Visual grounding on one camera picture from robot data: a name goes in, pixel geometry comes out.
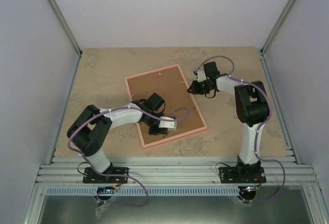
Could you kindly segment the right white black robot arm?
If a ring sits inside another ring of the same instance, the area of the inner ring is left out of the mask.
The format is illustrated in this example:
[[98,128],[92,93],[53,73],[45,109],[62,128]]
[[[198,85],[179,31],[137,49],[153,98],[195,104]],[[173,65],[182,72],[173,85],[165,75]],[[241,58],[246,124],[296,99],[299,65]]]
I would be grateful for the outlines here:
[[272,114],[263,82],[248,82],[229,74],[221,74],[215,62],[206,63],[203,68],[194,71],[197,80],[192,82],[188,93],[206,96],[211,91],[221,91],[234,96],[236,115],[243,124],[242,148],[234,173],[238,181],[249,182],[253,177],[261,175],[261,136]]

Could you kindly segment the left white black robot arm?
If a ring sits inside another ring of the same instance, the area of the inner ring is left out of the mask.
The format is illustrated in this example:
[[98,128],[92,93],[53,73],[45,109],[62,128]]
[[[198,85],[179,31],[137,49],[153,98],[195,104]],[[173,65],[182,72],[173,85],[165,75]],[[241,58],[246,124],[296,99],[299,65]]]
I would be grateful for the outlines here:
[[83,183],[127,183],[129,168],[113,166],[102,149],[105,138],[111,129],[131,123],[146,124],[150,135],[166,135],[177,122],[158,111],[165,105],[164,99],[154,93],[148,99],[114,109],[87,106],[67,131],[67,137],[90,164],[82,173]]

